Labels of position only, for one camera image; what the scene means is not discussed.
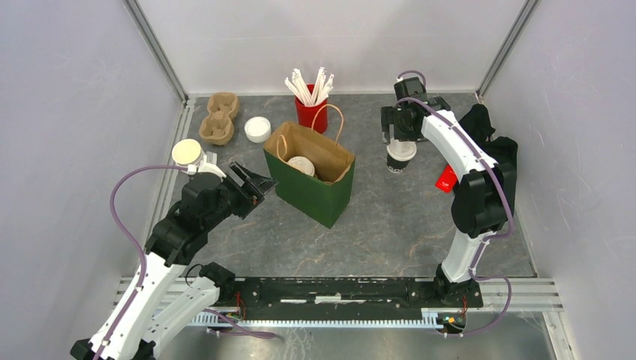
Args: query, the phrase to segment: table surface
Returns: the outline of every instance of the table surface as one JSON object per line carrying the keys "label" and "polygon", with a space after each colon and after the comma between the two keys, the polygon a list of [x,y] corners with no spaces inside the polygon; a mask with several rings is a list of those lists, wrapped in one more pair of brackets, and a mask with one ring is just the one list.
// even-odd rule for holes
{"label": "table surface", "polygon": [[[460,119],[476,102],[473,94],[441,94]],[[200,141],[199,126],[208,115],[208,98],[197,99],[187,135]],[[249,142],[245,122],[265,116],[272,128],[296,120],[291,96],[240,97],[235,133],[225,146],[207,145],[228,170],[231,161],[263,175],[269,171],[263,144]],[[395,102],[393,94],[331,95],[345,116],[340,143],[356,156],[352,196],[336,224],[327,229],[279,199],[272,191],[245,220],[226,219],[192,264],[221,264],[237,276],[422,276],[433,277],[455,234],[451,193],[434,185],[446,162],[430,142],[418,144],[417,155],[401,174],[386,168],[380,107]],[[339,116],[329,110],[333,137]],[[177,177],[172,202],[181,198],[188,180]],[[517,222],[514,235],[491,244],[478,267],[480,275],[533,276],[530,255]]]}

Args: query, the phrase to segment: white panel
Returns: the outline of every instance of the white panel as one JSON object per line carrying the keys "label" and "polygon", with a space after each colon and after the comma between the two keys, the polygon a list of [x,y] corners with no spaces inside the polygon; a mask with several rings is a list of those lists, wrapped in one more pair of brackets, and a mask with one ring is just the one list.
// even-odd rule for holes
{"label": "white panel", "polygon": [[[68,359],[136,265],[110,191],[166,160],[180,103],[121,1],[3,1],[0,79],[0,359]],[[117,196],[135,236],[160,178]]]}
{"label": "white panel", "polygon": [[632,359],[633,1],[542,1],[486,103],[519,142],[516,206],[582,359]]}
{"label": "white panel", "polygon": [[476,89],[523,0],[141,0],[192,94],[288,92],[293,68],[334,91],[391,91],[415,68],[433,91]]}

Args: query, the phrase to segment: paper bag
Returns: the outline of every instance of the paper bag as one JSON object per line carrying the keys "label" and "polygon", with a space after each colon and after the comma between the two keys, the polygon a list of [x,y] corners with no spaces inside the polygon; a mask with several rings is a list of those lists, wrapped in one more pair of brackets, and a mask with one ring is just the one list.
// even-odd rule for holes
{"label": "paper bag", "polygon": [[[313,123],[309,128],[284,122],[265,142],[263,150],[271,177],[279,181],[278,197],[331,228],[349,204],[356,156],[338,144],[344,125],[340,109],[326,104],[316,116],[326,111],[326,107],[334,107],[340,113],[340,130],[335,140],[315,131]],[[309,159],[315,176],[288,165],[287,161],[295,156]]]}

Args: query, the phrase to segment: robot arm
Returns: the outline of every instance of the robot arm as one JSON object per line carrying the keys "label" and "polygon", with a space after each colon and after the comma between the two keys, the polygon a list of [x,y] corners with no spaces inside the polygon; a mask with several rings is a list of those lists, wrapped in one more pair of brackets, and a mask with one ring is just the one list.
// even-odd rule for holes
{"label": "robot arm", "polygon": [[401,172],[415,156],[416,142],[430,140],[460,179],[451,207],[457,230],[436,274],[443,288],[440,293],[447,293],[457,284],[471,281],[469,267],[479,244],[506,222],[503,204],[485,166],[493,170],[511,209],[516,170],[510,164],[498,164],[483,152],[461,128],[450,106],[441,97],[429,98],[418,78],[398,81],[394,89],[397,106],[383,107],[381,112],[389,169]]}
{"label": "robot arm", "polygon": [[208,233],[230,215],[247,217],[276,184],[237,163],[229,168],[243,184],[205,159],[199,166],[188,167],[190,181],[181,191],[181,200],[153,227],[145,244],[148,255],[142,286],[137,287],[143,276],[138,268],[122,298],[135,295],[133,301],[128,305],[129,301],[120,301],[95,335],[77,341],[71,350],[75,359],[152,359],[196,314],[217,301],[225,274],[211,271],[153,317],[170,285],[207,244]]}

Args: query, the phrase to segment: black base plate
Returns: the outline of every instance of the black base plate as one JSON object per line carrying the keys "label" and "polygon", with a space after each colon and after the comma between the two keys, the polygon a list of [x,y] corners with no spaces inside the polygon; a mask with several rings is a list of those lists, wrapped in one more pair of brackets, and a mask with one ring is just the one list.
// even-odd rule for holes
{"label": "black base plate", "polygon": [[[469,308],[484,306],[475,281],[443,298],[433,281],[417,277],[246,277],[227,286],[214,306],[235,307],[240,292],[249,320],[420,320],[422,308],[462,308],[464,296]],[[325,303],[320,296],[359,302]]]}

